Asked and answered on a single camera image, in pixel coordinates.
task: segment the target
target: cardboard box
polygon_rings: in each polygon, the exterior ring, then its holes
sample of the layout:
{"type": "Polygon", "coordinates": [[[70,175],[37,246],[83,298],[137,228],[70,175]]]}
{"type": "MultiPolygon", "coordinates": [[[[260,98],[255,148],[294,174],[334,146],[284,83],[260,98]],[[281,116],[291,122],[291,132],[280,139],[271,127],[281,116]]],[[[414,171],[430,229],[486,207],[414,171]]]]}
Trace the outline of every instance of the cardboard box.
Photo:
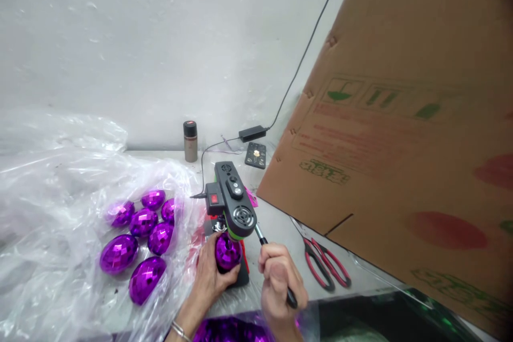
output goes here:
{"type": "Polygon", "coordinates": [[[512,0],[344,0],[258,196],[494,336],[512,316],[512,0]]]}

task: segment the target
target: pink tag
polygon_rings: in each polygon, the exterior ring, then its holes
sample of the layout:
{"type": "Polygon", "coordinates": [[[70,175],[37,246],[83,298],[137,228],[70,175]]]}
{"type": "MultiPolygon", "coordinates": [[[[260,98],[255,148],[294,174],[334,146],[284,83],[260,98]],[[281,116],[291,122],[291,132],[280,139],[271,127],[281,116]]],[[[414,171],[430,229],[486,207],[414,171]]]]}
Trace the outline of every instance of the pink tag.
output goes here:
{"type": "Polygon", "coordinates": [[[248,190],[246,186],[244,186],[244,188],[246,189],[247,196],[249,197],[249,199],[251,201],[251,205],[253,207],[258,207],[257,197],[255,195],[253,195],[253,193],[250,190],[248,190]]]}

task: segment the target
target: speaker grille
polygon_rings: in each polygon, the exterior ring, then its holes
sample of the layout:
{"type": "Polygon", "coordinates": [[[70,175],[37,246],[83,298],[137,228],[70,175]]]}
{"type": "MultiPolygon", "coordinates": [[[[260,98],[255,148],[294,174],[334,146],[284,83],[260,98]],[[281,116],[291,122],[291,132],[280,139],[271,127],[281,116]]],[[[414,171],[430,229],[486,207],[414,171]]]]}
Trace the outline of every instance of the speaker grille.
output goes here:
{"type": "Polygon", "coordinates": [[[246,206],[237,206],[234,210],[234,219],[246,227],[251,227],[255,221],[255,216],[246,206]]]}

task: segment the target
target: black cable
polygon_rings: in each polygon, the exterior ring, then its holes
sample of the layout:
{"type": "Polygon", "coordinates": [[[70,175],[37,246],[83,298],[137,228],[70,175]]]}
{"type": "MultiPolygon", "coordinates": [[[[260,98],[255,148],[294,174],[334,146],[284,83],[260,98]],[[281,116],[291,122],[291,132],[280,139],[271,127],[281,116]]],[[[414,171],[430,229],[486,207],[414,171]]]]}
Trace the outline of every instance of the black cable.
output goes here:
{"type": "Polygon", "coordinates": [[[315,27],[314,27],[314,30],[312,32],[312,35],[310,36],[310,40],[308,41],[308,44],[306,45],[305,52],[303,53],[303,56],[301,57],[301,60],[299,61],[298,69],[296,69],[296,73],[294,74],[294,77],[292,78],[292,81],[290,82],[289,87],[287,88],[287,92],[285,93],[285,96],[282,99],[282,103],[279,105],[278,113],[276,114],[276,117],[274,118],[273,124],[271,124],[268,128],[266,128],[266,131],[269,131],[274,126],[274,123],[276,123],[276,119],[278,119],[278,115],[279,115],[279,112],[282,109],[283,102],[285,101],[285,98],[287,97],[287,94],[289,93],[290,88],[292,87],[292,83],[294,83],[294,80],[296,80],[296,76],[299,73],[299,69],[301,68],[301,64],[303,63],[303,60],[304,60],[304,58],[306,56],[306,52],[308,52],[308,48],[310,48],[310,43],[312,42],[312,39],[314,38],[315,31],[317,30],[317,26],[319,25],[319,22],[321,21],[322,14],[324,13],[324,10],[326,9],[326,6],[328,5],[329,1],[330,0],[326,0],[326,2],[324,3],[324,7],[322,7],[322,11],[321,11],[321,13],[320,13],[320,15],[319,15],[319,17],[317,19],[317,22],[315,23],[315,27]]]}
{"type": "Polygon", "coordinates": [[[228,139],[228,140],[223,140],[222,142],[212,144],[211,146],[208,146],[206,149],[203,150],[203,153],[201,154],[201,184],[202,184],[203,188],[201,189],[201,192],[199,194],[193,195],[193,196],[191,196],[191,198],[204,198],[204,196],[201,196],[201,195],[205,191],[205,175],[203,174],[203,155],[205,155],[205,152],[207,152],[208,149],[210,149],[214,146],[223,144],[225,142],[231,142],[231,141],[237,140],[237,139],[239,139],[239,137],[236,137],[233,139],[228,139]]]}

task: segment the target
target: printed symbol on cardboard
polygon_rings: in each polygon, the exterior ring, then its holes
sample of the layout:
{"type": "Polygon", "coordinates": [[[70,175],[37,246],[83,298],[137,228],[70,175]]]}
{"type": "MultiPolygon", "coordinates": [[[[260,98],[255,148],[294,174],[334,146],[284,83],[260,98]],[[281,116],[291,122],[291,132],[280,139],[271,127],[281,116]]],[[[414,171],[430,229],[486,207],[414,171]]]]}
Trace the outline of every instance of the printed symbol on cardboard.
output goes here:
{"type": "Polygon", "coordinates": [[[299,167],[332,183],[346,184],[351,177],[343,170],[332,167],[315,159],[303,160],[299,167]]]}
{"type": "Polygon", "coordinates": [[[323,96],[324,102],[348,105],[354,99],[363,86],[363,82],[350,79],[331,79],[326,94],[323,96]]]}
{"type": "Polygon", "coordinates": [[[444,122],[459,108],[463,97],[443,90],[423,90],[413,96],[401,111],[416,120],[444,122]]]}
{"type": "Polygon", "coordinates": [[[390,113],[403,100],[408,88],[399,85],[373,84],[363,95],[358,107],[365,110],[390,113]]]}
{"type": "Polygon", "coordinates": [[[513,236],[513,221],[502,221],[499,227],[507,232],[510,236],[513,236]]]}
{"type": "Polygon", "coordinates": [[[423,241],[447,250],[486,248],[488,238],[472,223],[437,211],[411,213],[406,228],[423,241]]]}
{"type": "Polygon", "coordinates": [[[513,307],[453,275],[429,269],[412,270],[411,273],[441,294],[464,304],[495,324],[506,326],[511,319],[513,307]]]}
{"type": "Polygon", "coordinates": [[[474,170],[474,176],[496,187],[513,190],[513,153],[488,159],[485,164],[474,170]]]}

